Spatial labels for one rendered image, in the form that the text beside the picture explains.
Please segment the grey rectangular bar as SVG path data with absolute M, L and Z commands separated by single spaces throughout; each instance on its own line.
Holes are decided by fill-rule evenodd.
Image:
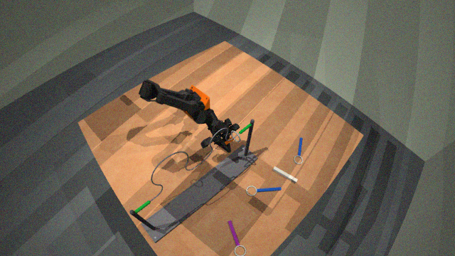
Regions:
M 296 183 L 297 180 L 298 180 L 295 177 L 293 177 L 293 176 L 289 175 L 288 173 L 286 173 L 285 171 L 280 170 L 276 166 L 274 166 L 273 170 L 276 171 L 278 174 L 283 175 L 285 178 L 288 178 L 289 180 L 293 181 L 294 183 Z

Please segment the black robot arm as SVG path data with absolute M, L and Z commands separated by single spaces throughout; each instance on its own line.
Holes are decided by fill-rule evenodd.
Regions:
M 180 110 L 185 110 L 192 116 L 196 124 L 208 124 L 213 120 L 217 119 L 214 110 L 208 108 L 205 109 L 205 105 L 201 100 L 197 92 L 193 92 L 192 89 L 182 90 L 175 92 L 166 88 L 161 88 L 159 84 L 156 84 L 152 80 L 145 80 L 142 83 L 139 94 L 140 98 L 147 102 L 157 102 L 157 104 L 165 104 L 171 107 L 175 107 Z M 156 100 L 152 100 L 156 97 Z M 214 126 L 214 131 L 217 132 L 222 128 L 229 128 L 232 122 L 229 118 L 222 120 L 217 126 Z

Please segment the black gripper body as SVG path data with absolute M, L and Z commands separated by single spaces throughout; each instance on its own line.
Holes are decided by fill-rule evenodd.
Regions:
M 212 137 L 213 137 L 213 135 L 216 133 L 216 132 L 214 131 L 213 125 L 214 125 L 214 126 L 217 126 L 219 123 L 220 123 L 220 120 L 215 119 L 215 120 L 213 120 L 212 122 L 210 122 L 210 123 L 207 124 L 208 130 L 210 130 L 210 132 L 212 133 Z M 221 139 L 221 137 L 222 137 L 222 138 L 226 137 L 227 132 L 228 132 L 227 135 L 229 135 L 229 134 L 231 134 L 231 131 L 232 131 L 232 130 L 233 130 L 233 131 L 237 131 L 237 130 L 240 128 L 240 126 L 239 126 L 238 124 L 235 123 L 235 124 L 229 126 L 229 128 L 230 128 L 230 129 L 229 129 L 228 131 L 226 130 L 226 131 L 224 131 L 222 134 L 218 133 L 218 135 L 215 135 L 215 136 L 213 137 L 213 139 L 212 139 L 211 137 L 208 137 L 207 139 L 204 139 L 204 140 L 200 143 L 201 147 L 202 147 L 203 149 L 206 148 L 206 147 L 210 144 L 210 140 L 211 140 L 211 139 L 212 139 L 211 143 L 212 143 L 212 142 L 215 142 L 215 143 L 216 143 L 216 141 L 219 140 L 219 139 Z

